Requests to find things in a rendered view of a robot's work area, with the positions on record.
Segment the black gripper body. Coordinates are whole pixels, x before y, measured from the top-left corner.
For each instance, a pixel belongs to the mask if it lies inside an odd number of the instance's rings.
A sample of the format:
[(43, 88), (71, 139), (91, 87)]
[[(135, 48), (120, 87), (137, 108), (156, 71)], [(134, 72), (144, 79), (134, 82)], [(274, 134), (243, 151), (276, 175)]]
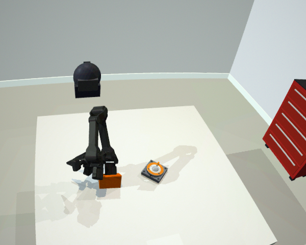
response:
[(88, 165), (85, 155), (81, 157), (81, 161), (78, 158), (72, 159), (71, 164), (74, 172), (79, 171), (82, 165)]

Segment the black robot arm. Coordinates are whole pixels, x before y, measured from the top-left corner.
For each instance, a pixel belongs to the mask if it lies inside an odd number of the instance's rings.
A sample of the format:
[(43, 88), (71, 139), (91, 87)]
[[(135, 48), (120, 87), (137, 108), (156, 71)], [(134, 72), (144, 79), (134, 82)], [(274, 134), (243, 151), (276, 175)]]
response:
[[(106, 119), (108, 117), (107, 107), (93, 107), (89, 114), (89, 146), (86, 148), (85, 153), (85, 158), (88, 165), (83, 165), (83, 174), (86, 176), (90, 176), (92, 174), (92, 179), (102, 180), (104, 173), (104, 164), (105, 175), (117, 174), (115, 164), (118, 164), (118, 158), (115, 154), (114, 149), (110, 146), (106, 125)], [(98, 147), (98, 131), (102, 145), (101, 151)]]

